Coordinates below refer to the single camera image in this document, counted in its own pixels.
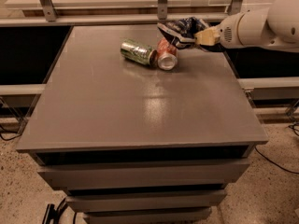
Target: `aluminum can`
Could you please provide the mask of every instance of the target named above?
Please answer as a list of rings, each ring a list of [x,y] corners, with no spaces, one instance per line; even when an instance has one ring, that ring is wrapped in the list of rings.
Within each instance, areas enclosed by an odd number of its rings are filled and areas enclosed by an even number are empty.
[[[165,38],[158,43],[157,64],[163,70],[171,70],[178,63],[178,51]]]
[[[146,66],[156,66],[157,50],[150,45],[144,45],[132,39],[126,39],[121,43],[121,55],[127,59]]]

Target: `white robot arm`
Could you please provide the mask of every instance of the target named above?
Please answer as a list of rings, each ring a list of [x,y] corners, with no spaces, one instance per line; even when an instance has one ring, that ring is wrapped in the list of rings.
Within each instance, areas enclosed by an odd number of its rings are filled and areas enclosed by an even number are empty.
[[[270,8],[229,16],[194,37],[197,45],[299,52],[299,0],[276,0]]]

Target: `gray table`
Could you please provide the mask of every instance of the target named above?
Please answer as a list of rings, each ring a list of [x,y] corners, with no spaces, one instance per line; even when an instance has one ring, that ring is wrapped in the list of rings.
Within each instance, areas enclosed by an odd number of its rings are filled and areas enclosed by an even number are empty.
[[[145,221],[144,209],[153,220],[206,217],[267,135],[222,53],[183,50],[165,72],[125,60],[124,38],[155,47],[161,35],[151,25],[74,28],[17,150],[90,223]]]

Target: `black cable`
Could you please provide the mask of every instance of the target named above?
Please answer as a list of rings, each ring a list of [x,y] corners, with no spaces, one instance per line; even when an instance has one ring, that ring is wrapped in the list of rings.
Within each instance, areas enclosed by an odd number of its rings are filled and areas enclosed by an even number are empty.
[[[299,136],[299,130],[297,130],[295,127],[299,126],[299,122],[295,122],[294,124],[289,125],[288,127],[293,130],[293,132]]]
[[[15,138],[19,138],[21,135],[19,134],[19,135],[16,135],[16,136],[14,136],[14,137],[11,137],[11,138],[5,138],[3,135],[2,135],[2,133],[0,133],[0,138],[3,140],[3,141],[10,141],[10,140],[13,140],[13,139],[15,139]]]
[[[62,216],[63,212],[67,208],[67,203],[65,201],[65,198],[59,203],[57,209],[56,209],[56,215],[54,218],[54,224],[59,224],[60,217]]]
[[[271,161],[271,160],[270,160],[269,158],[267,158],[263,153],[261,153],[261,152],[258,150],[257,147],[255,147],[255,150],[256,150],[262,157],[264,157],[266,160],[268,160],[268,161],[270,161],[271,163],[273,163],[274,165],[276,165],[278,168],[280,168],[280,169],[282,169],[282,170],[284,170],[284,171],[286,171],[286,172],[289,172],[289,173],[291,173],[291,174],[299,175],[299,172],[291,171],[291,170],[289,170],[289,169],[286,169],[286,168],[280,166],[279,164],[275,163],[274,161]]]
[[[0,129],[3,130],[4,133],[15,133],[15,134],[18,134],[18,132],[9,131],[9,130],[5,129],[1,124],[0,124]],[[14,137],[11,137],[11,138],[5,138],[2,134],[3,134],[3,133],[0,132],[0,138],[1,138],[2,140],[4,140],[4,141],[10,141],[10,140],[13,140],[13,139],[18,138],[18,137],[21,136],[21,135],[19,134],[19,135],[16,135],[16,136],[14,136]]]
[[[77,213],[74,213],[73,224],[76,224],[76,216],[77,216]]]

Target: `speckled floor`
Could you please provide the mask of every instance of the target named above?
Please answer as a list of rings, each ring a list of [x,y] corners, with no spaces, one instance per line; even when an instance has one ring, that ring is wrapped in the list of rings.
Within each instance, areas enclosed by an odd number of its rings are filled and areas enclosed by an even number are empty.
[[[21,16],[1,7],[0,18]],[[257,2],[245,0],[244,9]],[[258,149],[273,161],[299,172],[299,137],[290,123],[268,123],[264,128],[270,141]],[[18,139],[0,141],[0,224],[40,224],[48,203],[56,206],[64,197],[53,191],[36,173],[37,165],[27,154],[15,151]],[[227,197],[212,208],[207,220],[198,224],[296,224],[299,223],[299,175],[287,173],[266,161],[256,151],[249,156],[251,166],[226,190]],[[73,212],[67,209],[62,224],[72,223]],[[78,215],[77,223],[85,223]]]

